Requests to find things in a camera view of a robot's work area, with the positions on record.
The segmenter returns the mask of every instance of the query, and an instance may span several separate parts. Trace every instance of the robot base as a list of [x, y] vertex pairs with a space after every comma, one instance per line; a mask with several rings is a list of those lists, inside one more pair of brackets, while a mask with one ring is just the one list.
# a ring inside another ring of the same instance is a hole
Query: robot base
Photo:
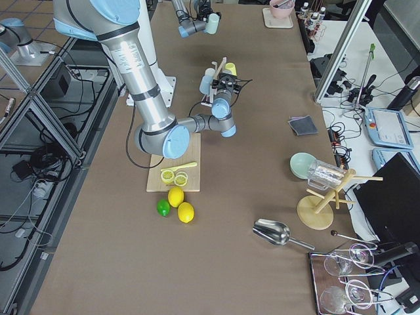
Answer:
[[[53, 51], [55, 46], [46, 43], [38, 43], [41, 46], [41, 51]], [[32, 59], [23, 59], [18, 51], [15, 51], [10, 60], [12, 60], [13, 64], [16, 66], [42, 66], [47, 58], [50, 57], [50, 54], [40, 54], [36, 58]]]

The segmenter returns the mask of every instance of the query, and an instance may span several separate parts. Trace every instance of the blue joint cap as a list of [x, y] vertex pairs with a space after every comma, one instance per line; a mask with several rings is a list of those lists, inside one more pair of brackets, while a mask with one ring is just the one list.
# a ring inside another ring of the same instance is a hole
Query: blue joint cap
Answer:
[[82, 30], [80, 28], [75, 28], [72, 25], [63, 23], [56, 18], [54, 18], [55, 29], [58, 33], [64, 34], [70, 37], [76, 37], [80, 39], [86, 39], [87, 41], [98, 41], [94, 33], [89, 31]]
[[167, 159], [177, 159], [188, 149], [190, 132], [183, 125], [176, 125], [163, 141], [163, 156]]
[[90, 2], [100, 15], [119, 25], [131, 25], [140, 15], [138, 0], [90, 0]]
[[225, 118], [230, 113], [230, 106], [224, 98], [216, 98], [211, 107], [211, 113], [217, 119]]
[[8, 26], [8, 27], [15, 27], [17, 28], [18, 26], [24, 26], [24, 23], [19, 20], [18, 18], [5, 18], [4, 20], [0, 21], [0, 23], [2, 23], [2, 25], [4, 26]]
[[12, 51], [12, 49], [8, 45], [4, 44], [4, 42], [2, 41], [0, 41], [0, 49], [2, 49], [7, 54], [9, 54]]
[[185, 37], [188, 37], [189, 36], [188, 35], [188, 32], [184, 29], [183, 26], [179, 26], [178, 27], [178, 31], [179, 31], [179, 33], [180, 33], [180, 35], [181, 35], [182, 38], [185, 38]]
[[229, 138], [229, 137], [233, 136], [234, 134], [236, 134], [236, 125], [233, 125], [232, 128], [230, 128], [229, 130], [221, 133], [221, 135], [225, 138]]

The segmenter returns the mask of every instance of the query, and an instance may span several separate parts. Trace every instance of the light green bowl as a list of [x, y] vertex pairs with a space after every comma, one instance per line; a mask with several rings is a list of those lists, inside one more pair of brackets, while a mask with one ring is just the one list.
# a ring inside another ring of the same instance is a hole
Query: light green bowl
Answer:
[[296, 153], [290, 159], [291, 172], [300, 179], [308, 179], [309, 166], [315, 159], [316, 158], [309, 153]]

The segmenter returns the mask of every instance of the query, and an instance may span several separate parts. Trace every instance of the computer screen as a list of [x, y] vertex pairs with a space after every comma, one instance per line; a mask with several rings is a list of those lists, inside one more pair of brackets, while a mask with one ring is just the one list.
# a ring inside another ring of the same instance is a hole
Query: computer screen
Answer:
[[[381, 243], [414, 242], [420, 247], [420, 174], [398, 153], [375, 176], [383, 181], [367, 181], [354, 189], [373, 231]], [[417, 286], [420, 256], [411, 255], [400, 263], [407, 282]]]

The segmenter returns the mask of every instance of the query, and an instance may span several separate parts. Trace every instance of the brown table surface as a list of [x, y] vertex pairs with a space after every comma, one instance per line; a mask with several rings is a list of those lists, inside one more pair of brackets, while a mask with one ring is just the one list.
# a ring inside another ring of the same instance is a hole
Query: brown table surface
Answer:
[[[265, 28], [262, 6], [218, 5], [216, 35], [181, 39], [170, 2], [160, 3], [152, 29], [160, 67], [177, 76], [173, 109], [185, 117], [201, 95], [211, 61], [227, 56], [240, 79], [253, 79], [233, 114], [232, 138], [206, 131], [201, 142], [201, 191], [186, 193], [196, 209], [190, 224], [158, 215], [165, 193], [147, 193], [147, 171], [125, 156], [131, 109], [120, 100], [30, 314], [313, 314], [306, 249], [276, 247], [252, 232], [258, 218], [282, 221], [292, 236], [330, 251], [343, 242], [329, 229], [300, 222], [306, 196], [289, 159], [308, 152], [333, 163], [322, 111], [297, 21]], [[289, 116], [311, 115], [318, 135], [293, 134]], [[149, 157], [131, 146], [133, 158]], [[348, 210], [331, 228], [353, 234]]]

